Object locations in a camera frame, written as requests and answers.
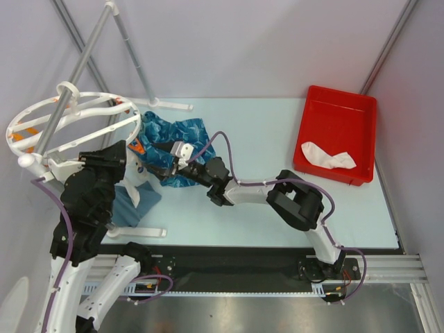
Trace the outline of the white round clip hanger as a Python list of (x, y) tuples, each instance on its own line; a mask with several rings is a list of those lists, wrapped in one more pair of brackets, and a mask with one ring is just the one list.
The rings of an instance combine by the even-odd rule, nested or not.
[[(114, 100), (117, 98), (120, 98), (123, 103), (116, 105)], [(51, 117), (49, 113), (50, 108), (57, 106), (59, 100), (60, 96), (44, 99), (27, 107), (13, 118), (6, 128), (6, 142), (15, 155), (20, 156), (25, 153), (36, 152), (37, 142), (42, 137), (42, 133)], [(62, 138), (62, 132), (73, 126), (85, 125), (97, 117), (111, 116), (117, 118), (117, 121), (113, 124), (96, 130), (84, 129), (82, 131), (83, 136), (79, 136), (71, 141)], [(105, 92), (79, 92), (66, 104), (49, 145), (40, 155), (46, 157), (53, 152), (61, 153), (87, 142), (100, 139), (102, 136), (111, 135), (121, 128), (125, 128), (128, 132), (125, 141), (129, 144), (137, 136), (141, 128), (141, 122), (142, 116), (139, 108), (126, 97)], [(30, 135), (18, 142), (14, 142), (9, 138), (9, 135), (13, 133), (22, 134), (25, 129), (31, 127), (37, 129), (39, 133), (37, 135)]]

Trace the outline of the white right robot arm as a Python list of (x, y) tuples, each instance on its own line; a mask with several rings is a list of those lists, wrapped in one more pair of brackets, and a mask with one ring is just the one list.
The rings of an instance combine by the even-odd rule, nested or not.
[(182, 176), (209, 191), (207, 196), (219, 207), (254, 203), (270, 206), (290, 227), (306, 235), (314, 249), (324, 278), (337, 278), (345, 270), (345, 251), (335, 242), (325, 220), (335, 211), (333, 198), (319, 186), (304, 181), (290, 170), (262, 182), (236, 179), (220, 157), (200, 163), (192, 156), (193, 146), (184, 142), (155, 144), (172, 157), (168, 167), (146, 163), (159, 180)]

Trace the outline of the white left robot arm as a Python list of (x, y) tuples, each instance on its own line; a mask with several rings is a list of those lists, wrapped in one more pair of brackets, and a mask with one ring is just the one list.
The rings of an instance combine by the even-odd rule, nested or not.
[(153, 269), (150, 249), (130, 242), (123, 247), (102, 284), (83, 300), (83, 287), (112, 220), (115, 185), (123, 180), (124, 140), (99, 151), (81, 152), (81, 170), (70, 175), (60, 196), (48, 195), (60, 209), (51, 242), (47, 305), (37, 332), (97, 332), (123, 290)]

